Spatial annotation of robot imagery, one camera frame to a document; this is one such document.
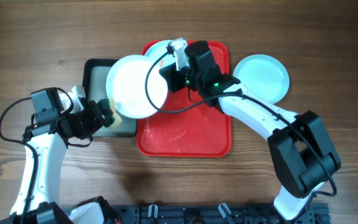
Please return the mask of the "green yellow sponge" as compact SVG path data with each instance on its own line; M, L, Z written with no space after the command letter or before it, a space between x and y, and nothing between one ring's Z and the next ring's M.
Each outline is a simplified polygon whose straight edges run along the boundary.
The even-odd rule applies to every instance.
M100 107L104 116L104 127L116 129L122 123L122 118L117 114L113 98L103 98L99 100Z

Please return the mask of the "light blue plate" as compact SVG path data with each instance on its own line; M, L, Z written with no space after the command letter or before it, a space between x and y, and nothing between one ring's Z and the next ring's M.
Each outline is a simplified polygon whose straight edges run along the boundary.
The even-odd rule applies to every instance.
M155 62L159 57L161 57L164 53L167 52L167 46L171 42L171 40L162 40L153 44L151 47L147 49L145 52L145 56L150 58L153 62ZM171 64L176 64L175 58L173 55L166 55L161 61L159 61L158 65L160 68L167 67Z
M242 59L236 65L233 76L253 94L271 104L282 100L290 88L287 69L269 55L255 54Z

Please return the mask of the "white plate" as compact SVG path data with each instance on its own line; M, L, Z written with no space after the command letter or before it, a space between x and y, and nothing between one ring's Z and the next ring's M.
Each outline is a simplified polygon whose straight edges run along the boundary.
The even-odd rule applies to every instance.
M148 118L167 99L168 87L159 74L160 66L143 55L119 59L106 79L106 93L113 98L116 110L132 119Z

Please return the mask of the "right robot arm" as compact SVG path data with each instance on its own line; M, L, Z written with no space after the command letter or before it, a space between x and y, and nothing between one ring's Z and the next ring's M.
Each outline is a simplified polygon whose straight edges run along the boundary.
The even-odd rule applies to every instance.
M340 158L322 119L314 112L303 114L283 110L259 98L241 81L222 74L218 67L206 72L175 65L160 69L168 89L185 87L197 91L208 106L232 116L261 135L267 142L277 178L282 187L273 201L281 218L294 222L320 187L329 182L337 194L333 174L341 168Z

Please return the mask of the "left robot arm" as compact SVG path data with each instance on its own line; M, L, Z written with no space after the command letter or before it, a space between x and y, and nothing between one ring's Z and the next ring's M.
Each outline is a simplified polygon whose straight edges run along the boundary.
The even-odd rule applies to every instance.
M18 198L2 223L106 223L115 214L102 196L85 200L67 215L59 206L60 172L68 139L88 138L104 124L98 104L91 101L81 111L56 107L32 115L20 144L26 162Z

